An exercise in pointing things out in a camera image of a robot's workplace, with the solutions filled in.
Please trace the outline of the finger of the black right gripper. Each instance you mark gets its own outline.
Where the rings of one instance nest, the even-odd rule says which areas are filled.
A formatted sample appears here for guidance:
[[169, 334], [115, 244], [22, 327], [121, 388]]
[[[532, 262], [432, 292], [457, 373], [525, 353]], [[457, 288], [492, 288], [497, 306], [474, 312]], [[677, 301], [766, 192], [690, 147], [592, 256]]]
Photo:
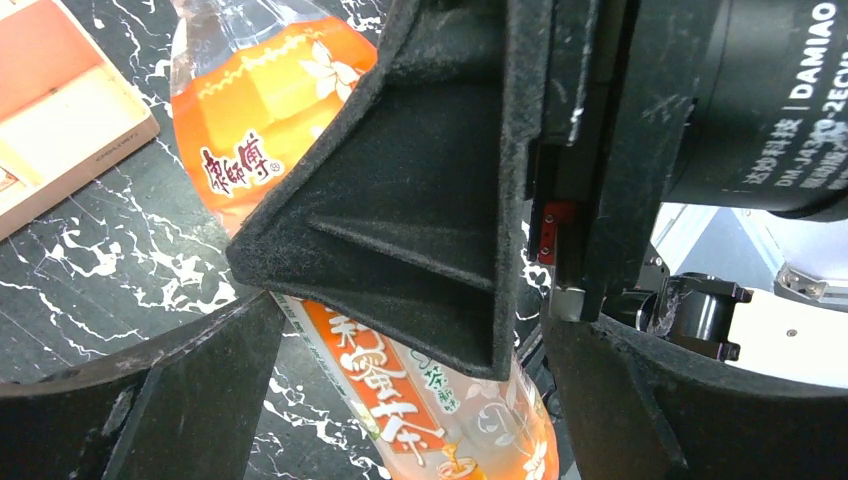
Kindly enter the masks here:
[[506, 379], [552, 23], [549, 1], [394, 2], [374, 67], [229, 242], [234, 278]]

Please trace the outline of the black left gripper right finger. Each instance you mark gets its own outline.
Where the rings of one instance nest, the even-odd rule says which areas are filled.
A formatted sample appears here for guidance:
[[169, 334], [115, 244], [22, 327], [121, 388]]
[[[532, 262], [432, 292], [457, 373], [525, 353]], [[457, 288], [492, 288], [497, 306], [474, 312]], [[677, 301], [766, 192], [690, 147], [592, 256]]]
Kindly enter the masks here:
[[843, 479], [847, 317], [781, 301], [728, 365], [610, 317], [541, 315], [584, 479]]

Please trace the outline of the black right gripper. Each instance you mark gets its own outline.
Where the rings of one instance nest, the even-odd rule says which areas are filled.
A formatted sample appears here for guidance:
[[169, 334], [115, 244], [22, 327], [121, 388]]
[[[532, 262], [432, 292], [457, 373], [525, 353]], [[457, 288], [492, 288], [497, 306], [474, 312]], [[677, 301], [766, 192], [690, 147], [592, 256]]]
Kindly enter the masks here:
[[554, 4], [531, 223], [552, 318], [592, 322], [636, 284], [720, 9]]

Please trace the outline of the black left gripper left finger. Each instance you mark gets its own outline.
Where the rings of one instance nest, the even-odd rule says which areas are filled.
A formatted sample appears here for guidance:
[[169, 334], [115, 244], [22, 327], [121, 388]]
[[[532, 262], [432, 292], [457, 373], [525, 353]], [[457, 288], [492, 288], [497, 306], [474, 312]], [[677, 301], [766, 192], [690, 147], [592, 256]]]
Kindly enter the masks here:
[[1, 387], [5, 479], [240, 479], [285, 318], [273, 297]]

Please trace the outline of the orange drink bottle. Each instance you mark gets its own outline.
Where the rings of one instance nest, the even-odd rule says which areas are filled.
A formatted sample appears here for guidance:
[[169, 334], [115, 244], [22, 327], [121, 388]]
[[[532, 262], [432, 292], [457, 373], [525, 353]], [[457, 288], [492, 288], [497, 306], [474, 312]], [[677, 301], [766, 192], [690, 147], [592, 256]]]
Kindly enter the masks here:
[[[229, 234], [277, 186], [376, 61], [311, 1], [177, 1], [170, 95], [180, 157]], [[518, 361], [474, 379], [317, 302], [276, 302], [392, 479], [556, 479], [555, 431]]]

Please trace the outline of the peach plastic desk organizer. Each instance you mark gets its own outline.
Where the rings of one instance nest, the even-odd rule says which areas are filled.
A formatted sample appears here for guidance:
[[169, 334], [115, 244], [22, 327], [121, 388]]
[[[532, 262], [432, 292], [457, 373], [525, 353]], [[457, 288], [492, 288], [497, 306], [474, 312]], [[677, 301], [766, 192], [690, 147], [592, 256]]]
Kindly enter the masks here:
[[150, 108], [63, 2], [2, 2], [3, 238], [159, 132]]

